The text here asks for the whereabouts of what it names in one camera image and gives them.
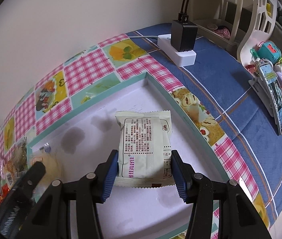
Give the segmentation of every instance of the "snack package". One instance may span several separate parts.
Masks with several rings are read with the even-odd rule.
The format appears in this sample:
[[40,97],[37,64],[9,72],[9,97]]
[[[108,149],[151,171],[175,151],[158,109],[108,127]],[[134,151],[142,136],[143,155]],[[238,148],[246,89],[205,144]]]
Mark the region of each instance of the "snack package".
[[54,180],[62,179],[62,166],[57,161],[54,153],[45,152],[44,148],[36,151],[32,154],[32,157],[28,159],[29,168],[35,162],[42,162],[46,168],[46,173],[42,177],[41,181],[36,186],[33,197],[36,202],[40,199],[45,190],[49,187]]
[[11,190],[11,188],[14,186],[14,183],[16,182],[16,167],[12,163],[11,160],[9,160],[6,165],[3,167],[3,173],[5,175],[5,180],[8,185],[8,188]]
[[121,127],[119,173],[115,186],[151,188],[174,185],[171,172],[170,111],[116,112]]

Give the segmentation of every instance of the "teal toy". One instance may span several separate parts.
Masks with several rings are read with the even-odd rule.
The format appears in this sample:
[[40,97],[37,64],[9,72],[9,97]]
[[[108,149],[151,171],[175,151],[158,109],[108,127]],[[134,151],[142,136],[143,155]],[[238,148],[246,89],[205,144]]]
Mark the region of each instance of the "teal toy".
[[270,60],[273,65],[276,64],[282,56],[279,48],[272,41],[264,42],[257,51],[259,58]]

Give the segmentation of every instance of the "smartphone screen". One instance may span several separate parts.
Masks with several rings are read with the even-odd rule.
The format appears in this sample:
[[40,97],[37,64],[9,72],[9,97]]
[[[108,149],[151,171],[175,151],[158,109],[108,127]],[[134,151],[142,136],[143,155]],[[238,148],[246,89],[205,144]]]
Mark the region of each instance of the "smartphone screen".
[[282,134],[282,89],[277,80],[277,75],[270,64],[260,66],[260,75],[265,79],[270,91],[274,115],[278,117],[278,126]]

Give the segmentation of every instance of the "barcode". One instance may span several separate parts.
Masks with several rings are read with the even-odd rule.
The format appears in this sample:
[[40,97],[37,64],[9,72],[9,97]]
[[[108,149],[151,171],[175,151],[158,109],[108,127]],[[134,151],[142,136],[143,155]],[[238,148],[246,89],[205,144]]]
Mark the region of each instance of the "barcode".
[[7,173],[7,179],[8,179],[8,182],[9,182],[9,185],[11,186],[12,185],[12,177],[11,177],[11,173]]

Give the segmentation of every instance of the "white food packet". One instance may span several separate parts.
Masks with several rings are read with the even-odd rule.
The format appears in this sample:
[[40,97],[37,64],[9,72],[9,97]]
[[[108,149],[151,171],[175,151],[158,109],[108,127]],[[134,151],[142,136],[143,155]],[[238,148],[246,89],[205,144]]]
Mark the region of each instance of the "white food packet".
[[121,127],[115,186],[151,188],[175,184],[171,172],[170,111],[116,112]]

